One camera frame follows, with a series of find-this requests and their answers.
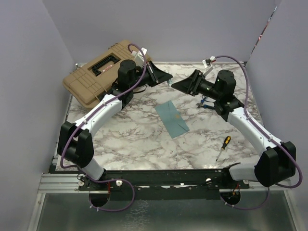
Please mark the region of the light blue envelope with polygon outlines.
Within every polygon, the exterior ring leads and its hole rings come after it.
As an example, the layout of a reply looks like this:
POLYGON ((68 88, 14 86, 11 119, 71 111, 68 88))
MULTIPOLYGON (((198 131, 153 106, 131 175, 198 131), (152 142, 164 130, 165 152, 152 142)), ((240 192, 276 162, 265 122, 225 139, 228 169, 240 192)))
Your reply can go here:
POLYGON ((172 101, 157 105, 155 110, 172 139, 190 130, 172 101))

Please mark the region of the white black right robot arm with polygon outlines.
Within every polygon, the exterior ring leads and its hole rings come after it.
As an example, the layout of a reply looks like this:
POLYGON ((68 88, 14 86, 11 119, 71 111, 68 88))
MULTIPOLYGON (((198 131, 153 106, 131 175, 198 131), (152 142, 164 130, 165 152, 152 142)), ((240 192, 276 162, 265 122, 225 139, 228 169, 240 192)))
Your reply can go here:
POLYGON ((241 180, 258 181, 270 187, 295 175, 295 146, 271 135, 244 110, 244 104, 234 95, 233 72, 220 70, 216 81, 211 83, 201 71, 194 70, 188 78, 171 86, 191 96, 202 94, 212 98, 216 113, 237 128, 259 154, 257 163, 230 165, 229 172, 221 176, 224 187, 232 188, 241 180))

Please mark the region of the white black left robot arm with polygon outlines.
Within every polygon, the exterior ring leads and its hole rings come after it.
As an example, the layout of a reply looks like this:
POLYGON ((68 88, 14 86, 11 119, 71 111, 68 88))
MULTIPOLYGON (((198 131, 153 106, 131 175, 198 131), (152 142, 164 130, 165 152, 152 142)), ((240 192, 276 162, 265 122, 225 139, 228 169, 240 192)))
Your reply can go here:
POLYGON ((101 190, 106 185, 105 169, 94 159, 93 137, 112 116, 124 109, 132 100, 134 88, 154 87, 172 79, 172 75, 157 68, 149 61, 138 67, 133 60, 123 60, 117 71, 116 81, 101 101, 85 116, 74 123, 61 126, 57 153, 60 165, 68 160, 90 177, 90 185, 101 190))

